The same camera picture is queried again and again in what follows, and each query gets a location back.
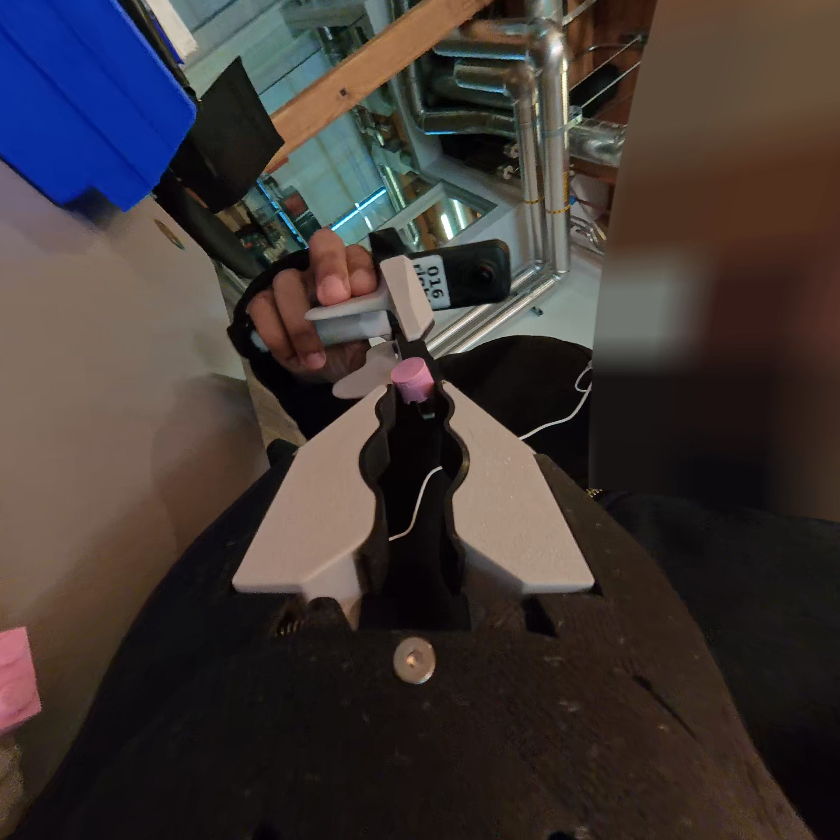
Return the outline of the cluster of silver duct pipes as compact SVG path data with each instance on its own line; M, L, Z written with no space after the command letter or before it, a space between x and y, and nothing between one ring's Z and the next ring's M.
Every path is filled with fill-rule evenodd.
M578 106L570 94L585 88L601 70L594 67L572 86L570 64L598 49L594 34L568 32L580 21L587 28L596 2L531 2L523 19L478 18L458 26L457 35L444 33L421 56L432 53L455 61L449 85L459 96L481 93L509 104L482 107L465 101L434 106L426 93L422 57L414 58L395 80L415 128L429 136L492 135L518 142L522 202L528 206L529 236L537 263L555 276L571 269L571 158L617 167L625 129L588 118L587 109L606 98L623 74Z

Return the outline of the black cloth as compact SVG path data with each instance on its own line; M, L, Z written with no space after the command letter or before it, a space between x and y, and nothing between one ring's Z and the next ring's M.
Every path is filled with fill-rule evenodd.
M171 170L217 214L245 197L282 144L237 57L202 95Z

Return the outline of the blue plastic bin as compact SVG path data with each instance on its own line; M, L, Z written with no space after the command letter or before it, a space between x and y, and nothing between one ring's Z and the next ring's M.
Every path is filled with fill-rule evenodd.
M196 103L120 2L1 2L1 155L60 206L129 211L157 186Z

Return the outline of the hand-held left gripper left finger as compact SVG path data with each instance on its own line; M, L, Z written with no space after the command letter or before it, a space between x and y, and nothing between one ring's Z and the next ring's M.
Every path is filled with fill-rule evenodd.
M294 454L233 577L239 593L336 601L352 629L387 567L381 478L395 394L378 385Z

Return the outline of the person's right hand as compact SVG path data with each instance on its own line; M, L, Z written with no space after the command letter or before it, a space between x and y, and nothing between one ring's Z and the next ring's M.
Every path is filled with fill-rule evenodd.
M246 311L286 371L305 382L335 383L364 365L370 344L363 340L326 348L306 315L313 308L370 295L379 281L371 253L361 245L345 245L330 228L311 237L306 253L305 268L280 269Z

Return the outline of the wooden beam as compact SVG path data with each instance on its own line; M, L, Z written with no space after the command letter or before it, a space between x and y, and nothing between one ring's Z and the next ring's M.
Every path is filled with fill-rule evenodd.
M290 153L352 110L488 4L488 1L422 1L401 14L363 47L270 114L282 145L266 165L266 172L284 165Z

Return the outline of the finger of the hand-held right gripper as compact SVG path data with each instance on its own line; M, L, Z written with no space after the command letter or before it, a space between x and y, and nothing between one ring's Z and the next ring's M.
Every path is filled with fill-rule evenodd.
M424 340L434 326L434 311L412 261L395 256L381 262L381 278L391 299L391 311L406 340Z
M395 343L373 344L362 366L333 384L332 395L343 401L365 398L375 388L392 384L392 371L399 361Z

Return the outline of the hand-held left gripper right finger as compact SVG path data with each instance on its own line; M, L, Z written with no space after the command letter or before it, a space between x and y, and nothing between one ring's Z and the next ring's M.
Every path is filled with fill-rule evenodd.
M454 385L451 433L466 451L451 500L474 597L589 591L595 578L533 450Z

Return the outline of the pink round toy bolt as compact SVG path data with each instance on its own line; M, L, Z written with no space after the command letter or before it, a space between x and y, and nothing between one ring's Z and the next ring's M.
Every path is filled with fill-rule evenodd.
M425 403L434 394L435 381L424 358L405 358L391 371L392 384L407 405Z

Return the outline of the pink square brick with hole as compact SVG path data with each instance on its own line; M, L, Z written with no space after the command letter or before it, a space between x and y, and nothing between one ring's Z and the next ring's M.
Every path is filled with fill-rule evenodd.
M17 729L42 710L35 664L25 626L1 632L1 734Z

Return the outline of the white sheet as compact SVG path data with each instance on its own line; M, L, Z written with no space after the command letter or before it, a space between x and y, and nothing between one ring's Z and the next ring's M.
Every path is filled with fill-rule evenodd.
M163 37L175 62L183 67L199 50L197 41L189 27L183 22L171 1L142 1L150 13L156 31Z

